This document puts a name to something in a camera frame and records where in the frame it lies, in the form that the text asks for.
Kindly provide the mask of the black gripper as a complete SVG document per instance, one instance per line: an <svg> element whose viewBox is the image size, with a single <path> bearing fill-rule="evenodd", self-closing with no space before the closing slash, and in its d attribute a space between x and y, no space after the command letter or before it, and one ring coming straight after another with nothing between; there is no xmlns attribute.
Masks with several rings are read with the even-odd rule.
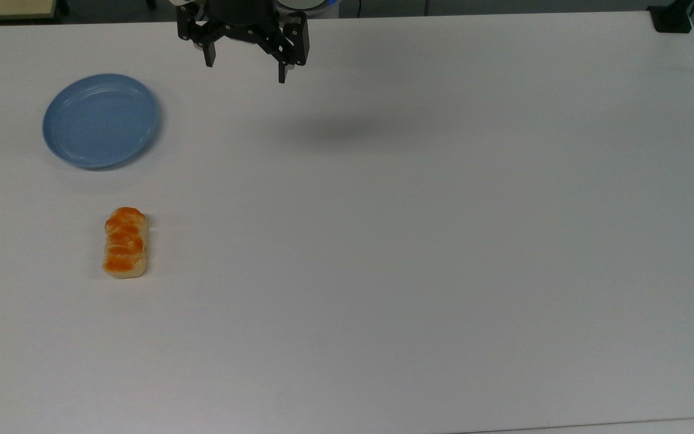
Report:
<svg viewBox="0 0 694 434"><path fill-rule="evenodd" d="M207 1L205 6L177 6L177 35L201 50L205 65L213 67L215 41L229 37L258 42L278 62L278 82L287 72L305 66L310 49L305 12L282 16L274 1Z"/></svg>

